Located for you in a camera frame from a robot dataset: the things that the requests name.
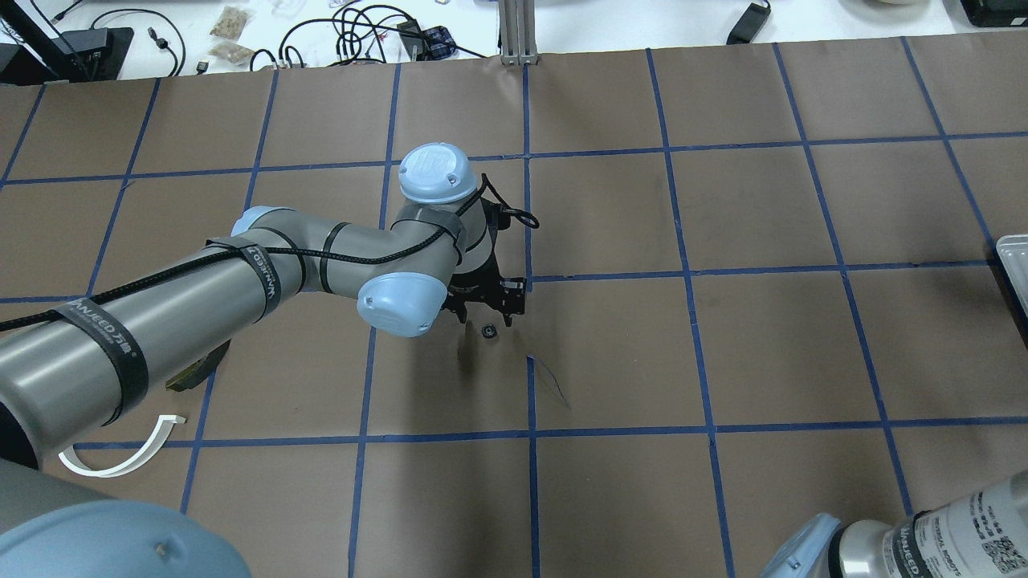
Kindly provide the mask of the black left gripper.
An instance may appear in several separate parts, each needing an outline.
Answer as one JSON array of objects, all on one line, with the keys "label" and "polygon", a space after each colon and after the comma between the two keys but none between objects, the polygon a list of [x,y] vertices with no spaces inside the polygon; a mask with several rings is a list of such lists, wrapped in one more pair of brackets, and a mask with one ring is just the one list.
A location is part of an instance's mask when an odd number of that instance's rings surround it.
[{"label": "black left gripper", "polygon": [[512,326],[514,315],[524,315],[528,300],[528,279],[503,277],[498,270],[471,270],[454,274],[443,301],[445,311],[451,311],[458,322],[467,322],[467,304],[481,303],[492,308],[504,318],[504,326]]}]

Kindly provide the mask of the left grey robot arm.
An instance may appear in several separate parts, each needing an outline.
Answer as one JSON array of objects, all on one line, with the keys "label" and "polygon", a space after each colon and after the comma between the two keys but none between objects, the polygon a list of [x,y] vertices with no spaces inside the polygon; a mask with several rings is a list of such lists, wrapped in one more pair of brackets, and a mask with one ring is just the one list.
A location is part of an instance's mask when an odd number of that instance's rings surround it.
[{"label": "left grey robot arm", "polygon": [[231,234],[124,286],[2,323],[4,577],[249,577],[220,535],[176,509],[118,500],[44,474],[56,456],[164,385],[184,390],[227,344],[305,291],[355,300],[393,336],[426,334],[468,303],[510,324],[525,278],[506,278],[495,237],[537,228],[476,175],[458,147],[423,144],[400,162],[405,204],[383,230],[287,207],[251,207]]}]

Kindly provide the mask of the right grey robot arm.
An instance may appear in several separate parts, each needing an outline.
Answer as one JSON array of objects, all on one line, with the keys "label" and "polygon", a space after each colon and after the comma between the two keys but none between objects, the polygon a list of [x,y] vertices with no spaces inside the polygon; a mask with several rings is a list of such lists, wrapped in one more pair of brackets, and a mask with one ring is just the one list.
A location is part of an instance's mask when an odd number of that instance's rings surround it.
[{"label": "right grey robot arm", "polygon": [[819,513],[761,577],[1025,577],[1027,472],[900,523]]}]

